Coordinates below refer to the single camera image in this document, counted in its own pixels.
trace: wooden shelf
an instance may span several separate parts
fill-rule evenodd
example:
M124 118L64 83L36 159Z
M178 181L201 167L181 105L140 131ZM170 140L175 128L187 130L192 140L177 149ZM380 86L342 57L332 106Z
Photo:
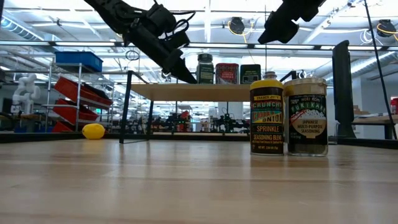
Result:
M398 114L392 115L392 119L394 122L398 122ZM356 118L353 123L374 123L374 124L384 124L390 123L390 118L388 116L377 116L377 117L368 117L368 118Z
M250 101L250 85L133 84L131 90L154 101Z

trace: ceiling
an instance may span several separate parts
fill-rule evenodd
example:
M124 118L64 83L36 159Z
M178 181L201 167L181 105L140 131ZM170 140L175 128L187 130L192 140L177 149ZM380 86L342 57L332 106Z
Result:
M148 0L127 0L126 2L131 6L142 9L149 9L153 5L153 2ZM157 2L171 11L197 11L195 17L190 20L190 27L187 31L191 42L243 44L242 36L233 35L228 30L228 26L223 28L223 25L226 25L232 17L242 17L246 26L245 32L249 32L246 36L247 43L258 44L257 39L264 31L265 16L268 16L271 11L275 11L282 0L157 0ZM337 13L340 9L344 9L348 2L358 3L354 4L352 8ZM380 19L390 19L398 27L396 0L368 0L368 4L374 27ZM62 4L59 1L49 0L5 0L4 16L18 22L43 40L122 41L83 0L62 1ZM184 16L176 16L176 18L182 19ZM327 0L312 21L299 20L298 23L300 30L289 44L336 45L343 40L349 40L351 45L369 45L364 41L363 36L365 35L368 40L371 39L366 34L368 19L363 1L360 0ZM325 27L313 34L314 29L322 24ZM24 39L6 29L1 29L0 40ZM398 45L398 41L394 36L388 38L377 36L377 45ZM132 62L126 60L126 51L131 49L121 47L64 47L64 50L93 51L104 61L103 69L105 71L117 72L128 68L142 72L150 82L163 82L164 80L160 76L160 67L144 54L141 54L140 60ZM18 57L10 53L10 50L17 51L21 55L47 65L54 57L53 53L43 48L0 46L0 65L12 70L43 69L44 67ZM268 57L266 57L264 49L182 50L187 67L191 72L196 71L197 55L201 52L212 54L214 64L220 62L258 63L263 72L265 72L265 69L273 70L279 78L282 78L291 70L305 70L307 73L321 69L331 70L330 51L268 50ZM372 51L351 53L352 61L373 56L374 52ZM389 64L384 70L393 71L397 69L397 66L397 64ZM377 75L377 73L371 71L365 75L371 77ZM398 82L398 78L395 77L398 77L398 75L389 75L387 80ZM111 75L108 78L115 82L126 81L125 75ZM133 82L139 82L139 80L134 77Z

